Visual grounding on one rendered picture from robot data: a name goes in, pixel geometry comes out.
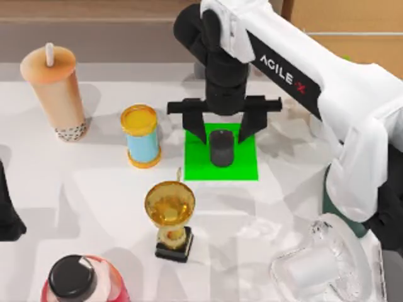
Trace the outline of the bubble milk tea cup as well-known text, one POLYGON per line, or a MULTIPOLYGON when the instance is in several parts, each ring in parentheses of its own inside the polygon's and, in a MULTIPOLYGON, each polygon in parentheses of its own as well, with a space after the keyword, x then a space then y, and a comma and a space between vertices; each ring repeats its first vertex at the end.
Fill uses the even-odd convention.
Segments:
POLYGON ((76 57, 71 50, 53 43, 30 52, 20 63, 56 135, 74 142, 87 130, 76 77, 76 57))

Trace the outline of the red bottle with black cap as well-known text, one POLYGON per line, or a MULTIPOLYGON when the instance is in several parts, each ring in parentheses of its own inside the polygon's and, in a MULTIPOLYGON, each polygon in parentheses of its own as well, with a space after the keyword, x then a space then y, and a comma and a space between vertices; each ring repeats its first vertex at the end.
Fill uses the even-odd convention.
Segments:
POLYGON ((40 302, 131 302, 119 271, 95 255, 67 255, 51 268, 40 302))

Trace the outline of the blue and yellow can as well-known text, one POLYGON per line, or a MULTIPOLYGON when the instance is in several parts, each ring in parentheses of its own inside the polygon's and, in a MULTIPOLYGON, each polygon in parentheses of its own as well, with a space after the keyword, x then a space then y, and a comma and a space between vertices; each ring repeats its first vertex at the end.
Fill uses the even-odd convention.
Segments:
POLYGON ((131 164, 141 169, 155 166, 161 159, 156 111, 146 104, 135 104, 121 113, 120 123, 131 164))

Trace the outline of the gold trophy with black base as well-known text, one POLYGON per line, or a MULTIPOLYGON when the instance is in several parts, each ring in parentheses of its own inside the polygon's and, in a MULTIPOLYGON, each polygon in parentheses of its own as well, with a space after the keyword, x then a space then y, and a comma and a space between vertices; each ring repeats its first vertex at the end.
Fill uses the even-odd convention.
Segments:
POLYGON ((175 181, 163 181, 152 187, 144 201, 145 212, 157 227, 155 256, 185 263, 193 243, 193 232, 188 221, 195 209, 193 191, 181 182, 179 168, 175 181))

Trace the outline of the black cylindrical cup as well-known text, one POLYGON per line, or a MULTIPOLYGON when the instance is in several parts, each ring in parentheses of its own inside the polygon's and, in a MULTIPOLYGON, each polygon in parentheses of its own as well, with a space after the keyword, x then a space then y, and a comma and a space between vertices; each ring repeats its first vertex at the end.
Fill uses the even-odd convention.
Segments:
POLYGON ((234 161, 234 134, 218 129, 209 136, 210 161, 217 167, 228 167, 234 161))

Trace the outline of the dark green round object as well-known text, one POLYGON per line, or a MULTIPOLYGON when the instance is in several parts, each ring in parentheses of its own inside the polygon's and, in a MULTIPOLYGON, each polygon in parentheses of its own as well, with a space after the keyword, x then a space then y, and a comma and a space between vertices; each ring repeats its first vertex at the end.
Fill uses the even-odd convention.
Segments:
POLYGON ((336 216, 338 216, 340 219, 342 219, 349 227, 350 229, 354 232, 354 234, 358 238, 363 238, 368 230, 364 227, 363 224, 352 221, 345 217, 333 204, 331 201, 328 193, 327 193, 327 187, 326 187, 326 181, 327 181, 327 175, 330 169, 330 165, 327 166, 325 173, 324 173, 324 180, 323 180, 323 186, 322 186, 322 213, 331 213, 336 216))

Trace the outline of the flat green square mat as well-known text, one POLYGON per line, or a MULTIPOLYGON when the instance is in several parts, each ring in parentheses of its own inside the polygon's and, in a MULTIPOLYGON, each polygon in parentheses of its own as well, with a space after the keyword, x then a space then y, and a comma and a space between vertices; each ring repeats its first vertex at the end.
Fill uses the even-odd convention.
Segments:
POLYGON ((228 167, 217 167, 210 161, 209 144, 203 144, 192 133, 185 132, 184 179, 186 181, 257 181, 258 160, 255 136, 234 146, 234 161, 228 167))

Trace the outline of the wooden cupboard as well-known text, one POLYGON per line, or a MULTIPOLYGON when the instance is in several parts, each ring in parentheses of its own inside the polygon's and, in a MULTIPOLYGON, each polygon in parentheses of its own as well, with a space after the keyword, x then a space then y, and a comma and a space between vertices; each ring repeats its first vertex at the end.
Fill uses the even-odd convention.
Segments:
POLYGON ((403 0, 283 0, 281 13, 336 55, 403 79, 403 0))

